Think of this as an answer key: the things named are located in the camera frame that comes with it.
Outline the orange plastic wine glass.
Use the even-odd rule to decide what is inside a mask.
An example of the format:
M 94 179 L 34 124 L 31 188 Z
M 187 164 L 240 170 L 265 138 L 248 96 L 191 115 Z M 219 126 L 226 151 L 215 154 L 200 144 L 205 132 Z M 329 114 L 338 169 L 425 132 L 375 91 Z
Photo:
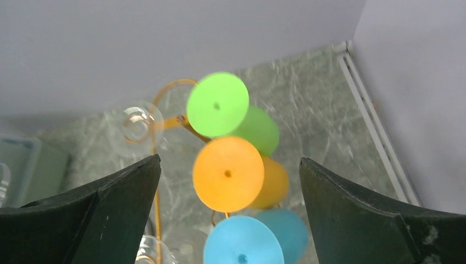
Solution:
M 226 213 L 272 208 L 285 199 L 290 185 L 280 163 L 235 136 L 207 143 L 196 157 L 192 179 L 199 199 Z

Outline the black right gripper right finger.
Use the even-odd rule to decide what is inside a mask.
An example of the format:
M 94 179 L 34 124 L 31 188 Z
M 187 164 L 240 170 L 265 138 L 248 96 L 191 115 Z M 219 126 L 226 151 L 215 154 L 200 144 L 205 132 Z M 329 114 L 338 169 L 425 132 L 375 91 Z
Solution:
M 299 177 L 320 263 L 465 263 L 465 215 L 392 199 L 307 157 Z

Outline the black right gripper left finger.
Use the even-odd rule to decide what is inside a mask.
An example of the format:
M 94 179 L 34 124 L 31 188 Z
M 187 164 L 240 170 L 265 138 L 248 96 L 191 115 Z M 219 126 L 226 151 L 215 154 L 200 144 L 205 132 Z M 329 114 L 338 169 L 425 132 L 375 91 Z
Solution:
M 161 175 L 152 155 L 19 208 L 1 209 L 1 263 L 134 263 Z

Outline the blue plastic wine glass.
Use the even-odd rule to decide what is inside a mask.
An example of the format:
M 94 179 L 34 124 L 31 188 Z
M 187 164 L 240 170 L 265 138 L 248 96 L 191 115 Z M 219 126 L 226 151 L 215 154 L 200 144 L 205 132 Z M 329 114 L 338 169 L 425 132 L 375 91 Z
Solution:
M 310 232 L 295 212 L 284 208 L 260 211 L 254 217 L 232 216 L 208 235 L 204 263 L 297 263 Z

